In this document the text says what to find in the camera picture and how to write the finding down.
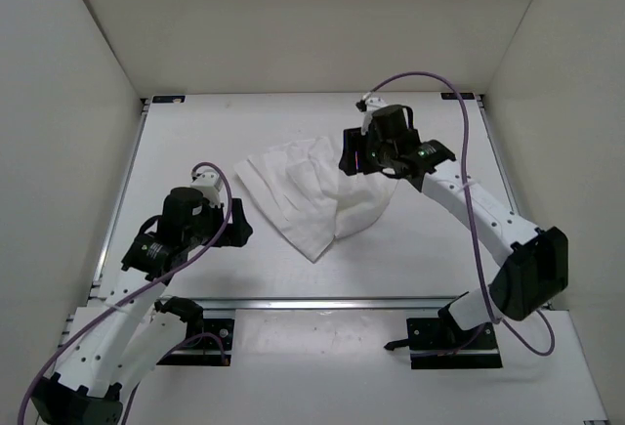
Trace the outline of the white pleated skirt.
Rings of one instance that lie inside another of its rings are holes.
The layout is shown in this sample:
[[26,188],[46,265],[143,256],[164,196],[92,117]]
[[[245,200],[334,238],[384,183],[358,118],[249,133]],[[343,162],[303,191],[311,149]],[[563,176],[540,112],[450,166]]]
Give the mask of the white pleated skirt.
[[371,227],[396,184],[380,174],[348,176],[339,169],[333,137],[271,147],[234,165],[260,212],[314,263],[333,243]]

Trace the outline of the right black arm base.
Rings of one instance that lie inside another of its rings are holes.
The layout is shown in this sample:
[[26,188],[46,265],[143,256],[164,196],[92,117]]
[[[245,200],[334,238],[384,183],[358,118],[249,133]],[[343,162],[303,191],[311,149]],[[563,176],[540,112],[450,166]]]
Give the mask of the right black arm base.
[[503,367],[491,322],[464,331],[439,315],[406,319],[406,335],[384,345],[407,349],[413,370],[499,369]]

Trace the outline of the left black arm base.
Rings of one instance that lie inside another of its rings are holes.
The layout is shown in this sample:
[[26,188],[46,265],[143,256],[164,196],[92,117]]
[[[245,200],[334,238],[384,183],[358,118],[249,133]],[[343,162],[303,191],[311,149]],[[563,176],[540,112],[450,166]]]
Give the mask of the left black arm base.
[[173,314],[186,328],[182,345],[162,358],[158,365],[231,365],[234,314],[206,315],[199,304],[180,297],[156,301],[153,316],[156,314]]

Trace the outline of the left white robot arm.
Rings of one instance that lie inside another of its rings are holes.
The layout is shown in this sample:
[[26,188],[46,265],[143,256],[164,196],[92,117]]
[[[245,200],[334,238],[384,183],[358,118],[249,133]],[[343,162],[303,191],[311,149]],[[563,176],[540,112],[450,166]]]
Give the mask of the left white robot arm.
[[253,229],[241,199],[210,200],[190,187],[172,189],[122,259],[101,314],[61,348],[28,397],[46,424],[116,424],[146,374],[171,351],[206,332],[201,307],[161,298],[177,269],[207,249],[244,246]]

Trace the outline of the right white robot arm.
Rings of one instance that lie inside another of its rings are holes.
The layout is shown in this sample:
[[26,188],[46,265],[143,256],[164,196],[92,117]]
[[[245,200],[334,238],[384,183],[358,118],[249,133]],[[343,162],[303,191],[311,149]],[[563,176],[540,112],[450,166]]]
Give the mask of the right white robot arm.
[[339,168],[348,176],[380,173],[405,180],[477,235],[499,271],[484,288],[443,309],[438,338],[460,347],[486,322],[522,321],[568,286],[568,239],[558,228],[540,229],[461,174],[454,153],[423,141],[408,106],[357,103],[361,126],[343,133]]

